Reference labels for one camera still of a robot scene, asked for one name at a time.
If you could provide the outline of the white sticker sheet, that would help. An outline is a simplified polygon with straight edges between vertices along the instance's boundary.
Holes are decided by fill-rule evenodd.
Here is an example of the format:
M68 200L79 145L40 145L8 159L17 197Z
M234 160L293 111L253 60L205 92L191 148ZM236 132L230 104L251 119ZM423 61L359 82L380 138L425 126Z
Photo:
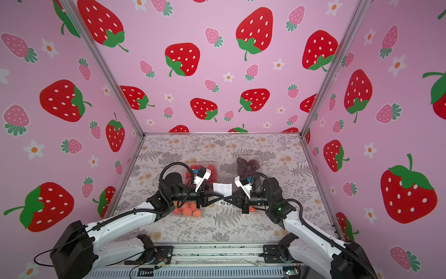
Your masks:
M214 183L213 191L217 194L221 194L224 197L232 195L232 184Z

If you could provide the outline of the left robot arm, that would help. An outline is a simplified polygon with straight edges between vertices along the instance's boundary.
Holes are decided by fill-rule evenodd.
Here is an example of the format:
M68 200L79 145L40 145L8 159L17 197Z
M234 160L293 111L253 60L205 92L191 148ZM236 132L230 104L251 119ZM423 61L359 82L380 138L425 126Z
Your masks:
M189 183L184 184L179 173L168 172L176 165L171 163L161 171L156 193L135 208L100 222L83 224L76 221L70 224L49 253L57 277L82 279L96 268L121 262L130 265L162 265L168 262L169 258L161 257L160 251L146 235L138 235L134 244L114 240L168 216L175 210L175 202L195 202L200 208L223 199L223 195L213 192L207 182L210 170L201 168L194 172L185 163L180 163L190 174Z

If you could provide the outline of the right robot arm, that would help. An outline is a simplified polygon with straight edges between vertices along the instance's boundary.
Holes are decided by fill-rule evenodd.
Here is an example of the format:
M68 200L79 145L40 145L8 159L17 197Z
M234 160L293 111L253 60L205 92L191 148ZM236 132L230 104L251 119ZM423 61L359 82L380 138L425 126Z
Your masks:
M274 224L288 231L280 256L307 265L326 279L375 279L365 251L356 242L344 242L306 221L303 206L296 199L285 199L274 178L254 173L251 178L235 177L238 191L225 201L248 212L261 206Z

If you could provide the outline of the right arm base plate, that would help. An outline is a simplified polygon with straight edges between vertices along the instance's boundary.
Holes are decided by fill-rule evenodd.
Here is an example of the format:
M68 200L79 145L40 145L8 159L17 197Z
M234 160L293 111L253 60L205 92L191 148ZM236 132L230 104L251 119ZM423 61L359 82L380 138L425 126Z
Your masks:
M289 252L290 244L296 239L298 239L297 236L289 233L277 244L264 245L259 257L262 257L266 263L297 263Z

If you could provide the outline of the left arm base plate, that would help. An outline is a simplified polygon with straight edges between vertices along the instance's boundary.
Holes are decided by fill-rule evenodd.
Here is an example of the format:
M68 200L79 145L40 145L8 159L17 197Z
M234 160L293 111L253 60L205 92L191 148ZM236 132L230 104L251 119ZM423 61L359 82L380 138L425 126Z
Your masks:
M152 239L140 234L137 236L137 244L142 244L142 251L135 254L132 258L124 261L125 265L157 265L170 264L173 256L173 246L156 245Z

